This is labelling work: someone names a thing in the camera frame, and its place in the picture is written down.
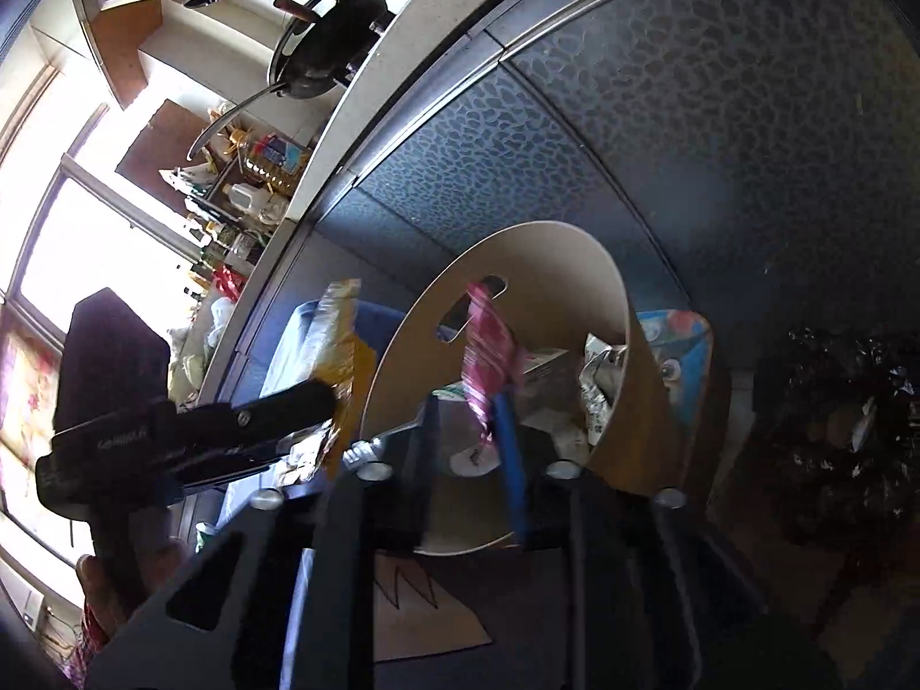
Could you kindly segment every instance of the bolt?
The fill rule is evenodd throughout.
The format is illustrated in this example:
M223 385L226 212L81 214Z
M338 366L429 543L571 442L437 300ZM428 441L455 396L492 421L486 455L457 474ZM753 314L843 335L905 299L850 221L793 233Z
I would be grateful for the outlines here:
M568 459L560 459L546 468L546 474L554 480L574 480L581 474L581 465L576 465Z
M284 502L282 491L275 488L261 488L250 496L250 506L260 511L274 511Z
M368 462L358 467L357 475L364 482L383 482L393 474L393 468L383 462Z
M652 500L662 509L682 509L687 505L687 496L684 495L684 491L677 488L663 488L655 493Z

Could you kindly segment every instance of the white countertop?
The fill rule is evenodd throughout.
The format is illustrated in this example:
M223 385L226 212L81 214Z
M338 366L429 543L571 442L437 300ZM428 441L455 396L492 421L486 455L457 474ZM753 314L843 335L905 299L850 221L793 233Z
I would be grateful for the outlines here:
M431 52L488 0L410 0L348 87L297 185L287 217L300 220L358 137Z

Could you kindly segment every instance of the red plastic bag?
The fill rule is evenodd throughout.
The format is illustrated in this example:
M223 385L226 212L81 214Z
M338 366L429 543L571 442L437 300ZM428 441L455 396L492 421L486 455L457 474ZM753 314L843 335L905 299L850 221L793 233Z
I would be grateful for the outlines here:
M228 269L225 264L214 271L213 284L222 295L227 296L235 304L243 292L245 279L238 272Z

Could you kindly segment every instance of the yellow bag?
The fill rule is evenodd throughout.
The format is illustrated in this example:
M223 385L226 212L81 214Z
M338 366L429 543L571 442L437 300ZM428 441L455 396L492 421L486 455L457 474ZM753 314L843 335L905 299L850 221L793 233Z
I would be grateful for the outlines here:
M376 367L376 353L354 333L361 281L330 283L316 305L298 356L301 380L319 379L335 389L339 405L330 422L292 447L279 485L305 482L323 466L330 479L361 420Z

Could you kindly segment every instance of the blue patterned cabinet door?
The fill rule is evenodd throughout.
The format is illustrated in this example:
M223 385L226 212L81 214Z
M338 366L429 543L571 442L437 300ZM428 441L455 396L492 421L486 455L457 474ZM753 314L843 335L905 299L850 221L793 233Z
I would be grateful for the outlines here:
M503 68L405 140L361 191L454 255L526 220L574 223L614 256L637 308L686 303L641 226L588 156ZM350 215L343 211L339 219L342 235ZM370 227L366 233L384 235Z
M611 0L513 58L731 362L800 321L920 324L920 59L882 0Z
M360 186L348 192L316 230L417 293L454 261L450 251L368 197Z

